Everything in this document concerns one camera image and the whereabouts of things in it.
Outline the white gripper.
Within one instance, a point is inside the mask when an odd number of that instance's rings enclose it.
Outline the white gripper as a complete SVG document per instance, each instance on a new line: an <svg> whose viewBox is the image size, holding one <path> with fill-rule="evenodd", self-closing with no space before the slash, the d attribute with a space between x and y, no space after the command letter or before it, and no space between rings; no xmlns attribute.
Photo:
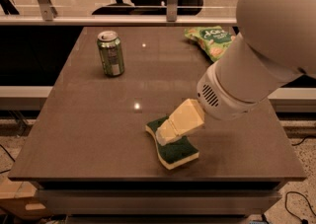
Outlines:
<svg viewBox="0 0 316 224"><path fill-rule="evenodd" d="M219 120L249 112L264 98L258 80L247 67L215 62L197 83L198 100L182 102L156 130L157 141L165 146L200 128L204 112Z"/></svg>

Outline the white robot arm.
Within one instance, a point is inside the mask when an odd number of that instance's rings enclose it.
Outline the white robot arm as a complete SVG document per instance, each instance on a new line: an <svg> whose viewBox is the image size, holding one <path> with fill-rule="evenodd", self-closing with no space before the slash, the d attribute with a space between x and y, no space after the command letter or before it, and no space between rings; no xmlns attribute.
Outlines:
<svg viewBox="0 0 316 224"><path fill-rule="evenodd" d="M180 104L160 125L160 145L204 124L231 120L277 88L316 75L316 0L238 0L239 34L197 83L197 98Z"/></svg>

